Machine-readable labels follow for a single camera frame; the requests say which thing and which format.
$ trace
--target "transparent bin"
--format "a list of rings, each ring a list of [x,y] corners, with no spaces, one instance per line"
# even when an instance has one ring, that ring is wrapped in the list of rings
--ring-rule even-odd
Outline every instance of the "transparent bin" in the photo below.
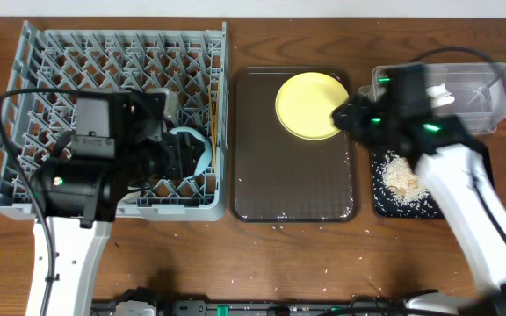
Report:
[[[226,211],[229,52],[221,31],[39,31],[25,21],[7,90],[21,88],[133,88],[175,91],[177,124],[209,140],[209,102],[216,104],[216,164],[193,179],[151,181],[135,203],[119,203],[117,217],[147,220],[218,220]],[[31,94],[4,101],[4,125],[19,149],[27,176],[48,157],[64,131],[76,128],[76,100]],[[30,198],[9,164],[0,137],[0,213],[34,219]]]
[[[506,119],[506,63],[496,65],[502,71],[502,80],[494,80],[496,74],[487,63],[425,64],[426,87],[445,84],[454,97],[453,103],[435,107],[435,115],[456,114],[468,132],[493,133],[497,124]],[[378,79],[386,76],[387,69],[396,67],[399,66],[378,66],[373,70],[371,98],[384,93],[387,83],[379,83]]]

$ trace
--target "dish rack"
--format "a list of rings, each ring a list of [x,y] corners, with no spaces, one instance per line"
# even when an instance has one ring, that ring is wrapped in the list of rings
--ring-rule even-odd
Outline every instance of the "dish rack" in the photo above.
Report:
[[[209,102],[216,104],[215,165],[193,179],[150,180],[117,217],[147,220],[218,220],[226,209],[229,37],[221,31],[39,31],[25,21],[7,90],[168,88],[177,93],[177,125],[212,140]],[[60,134],[76,129],[76,99],[66,94],[8,97],[4,126],[19,149],[27,176],[48,158]],[[62,155],[69,158],[66,149]],[[10,165],[0,136],[0,213],[34,219],[30,198]]]

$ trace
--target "rectangular tray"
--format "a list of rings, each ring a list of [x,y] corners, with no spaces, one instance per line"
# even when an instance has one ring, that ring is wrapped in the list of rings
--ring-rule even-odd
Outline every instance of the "rectangular tray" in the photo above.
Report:
[[[216,166],[192,180],[160,180],[134,204],[118,204],[117,216],[148,220],[218,220],[226,207],[229,52],[221,31],[39,31],[25,21],[7,90],[23,88],[134,88],[174,90],[180,126],[208,139],[208,91],[217,106]],[[67,95],[9,97],[3,119],[27,176],[47,158],[63,131],[76,128],[76,100]],[[0,213],[33,219],[32,205],[0,137]]]
[[[318,72],[337,79],[340,68],[248,67],[235,76],[230,135],[230,208],[246,222],[343,222],[358,214],[356,145],[345,133],[303,140],[278,120],[275,100],[294,75]]]

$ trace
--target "clear plastic container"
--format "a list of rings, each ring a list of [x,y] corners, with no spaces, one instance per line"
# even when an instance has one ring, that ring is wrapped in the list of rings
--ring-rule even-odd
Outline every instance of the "clear plastic container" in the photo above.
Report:
[[[385,71],[395,66],[378,66],[372,72],[372,87],[369,97],[376,99],[384,93],[384,85],[378,79],[386,76]],[[445,85],[453,97],[446,105],[433,108],[435,115],[456,114],[470,133],[493,133],[497,124],[506,119],[506,63],[498,62],[502,78],[495,81],[496,74],[487,63],[426,64],[426,87]]]

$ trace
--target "wooden table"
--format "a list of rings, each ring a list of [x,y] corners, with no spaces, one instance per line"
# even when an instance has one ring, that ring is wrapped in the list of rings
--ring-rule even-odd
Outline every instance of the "wooden table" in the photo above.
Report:
[[[353,87],[378,65],[441,46],[469,46],[506,62],[506,20],[29,18],[41,29],[220,29],[228,21],[232,71],[249,65],[337,65]],[[22,18],[0,18],[0,93],[7,85]],[[432,61],[475,61],[445,54]],[[485,137],[506,206],[506,120]],[[95,298],[139,285],[170,296],[210,299],[347,300],[437,288],[471,297],[473,279],[443,220],[383,219],[371,203],[369,157],[358,150],[362,209],[348,224],[254,225],[230,212],[213,223],[119,219],[95,284]],[[0,216],[0,314],[26,309],[33,272],[33,223]]]

